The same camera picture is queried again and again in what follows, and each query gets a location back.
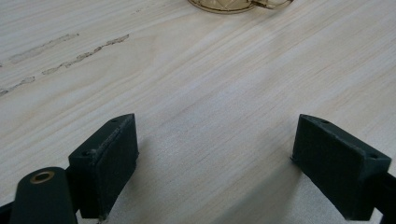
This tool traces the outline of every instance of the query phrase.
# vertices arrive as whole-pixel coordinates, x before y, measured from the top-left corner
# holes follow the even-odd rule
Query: light wood surface
[[[395,10],[0,1],[0,204],[25,175],[67,167],[107,120],[135,113],[137,170],[107,223],[347,223],[290,162],[298,116],[395,159]]]

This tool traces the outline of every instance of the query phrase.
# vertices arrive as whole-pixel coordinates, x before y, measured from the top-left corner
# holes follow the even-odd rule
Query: brass insert
[[[30,179],[30,183],[41,184],[51,180],[54,175],[55,173],[53,173],[52,171],[44,171],[32,176],[32,178]]]

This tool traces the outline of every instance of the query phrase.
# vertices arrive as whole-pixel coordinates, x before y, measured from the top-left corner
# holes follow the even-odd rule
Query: black clamp
[[[391,158],[324,119],[301,115],[292,161],[347,220],[396,223],[396,178]]]
[[[106,219],[136,167],[134,115],[114,118],[69,156],[64,170],[48,167],[24,177],[14,203],[0,208],[0,223],[77,223]]]

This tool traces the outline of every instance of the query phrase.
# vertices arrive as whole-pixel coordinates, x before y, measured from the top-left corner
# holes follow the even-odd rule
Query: dark streak
[[[58,69],[60,69],[61,67],[68,68],[68,67],[70,67],[71,65],[73,65],[74,63],[79,63],[79,62],[81,62],[82,60],[84,60],[84,59],[86,59],[86,58],[92,56],[93,54],[97,53],[99,50],[101,50],[101,49],[104,48],[104,47],[122,43],[122,42],[123,42],[124,40],[126,40],[128,37],[129,37],[129,35],[125,35],[125,36],[122,36],[122,37],[119,37],[119,38],[116,38],[116,39],[113,39],[113,40],[109,40],[109,41],[106,42],[105,45],[102,45],[102,46],[100,46],[100,47],[94,49],[93,51],[80,54],[80,55],[77,56],[77,58],[76,58],[75,60],[70,61],[70,62],[61,63],[61,64],[59,64],[59,65],[56,66],[56,67],[53,67],[53,68],[51,68],[51,69],[48,69],[48,70],[42,72],[42,74],[43,74],[43,75],[50,75],[50,74],[52,74],[52,73],[58,71]]]
[[[20,53],[20,54],[16,54],[16,55],[10,57],[9,61],[11,63],[20,63],[20,62],[22,62],[22,61],[24,61],[26,59],[33,58],[33,57],[41,54],[46,49],[53,48],[55,45],[58,45],[58,44],[60,44],[60,43],[62,43],[64,41],[73,39],[73,38],[75,38],[77,36],[79,36],[79,34],[63,35],[63,36],[61,36],[61,37],[59,37],[57,39],[51,40],[50,42],[43,44],[41,46],[35,47],[33,49],[26,50],[25,52]]]
[[[11,91],[14,91],[21,85],[32,83],[34,81],[35,81],[35,77],[27,77],[26,79],[22,80],[20,83],[18,83],[15,86],[12,86],[10,88],[5,88],[5,89],[2,88],[2,89],[0,89],[0,97],[6,95],[7,93],[9,93]]]

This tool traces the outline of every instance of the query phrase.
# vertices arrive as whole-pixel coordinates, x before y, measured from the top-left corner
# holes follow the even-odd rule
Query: wood grain
[[[293,138],[304,113],[395,158],[395,9],[1,1],[0,204],[135,113],[138,167],[108,223],[347,223],[290,163]]]

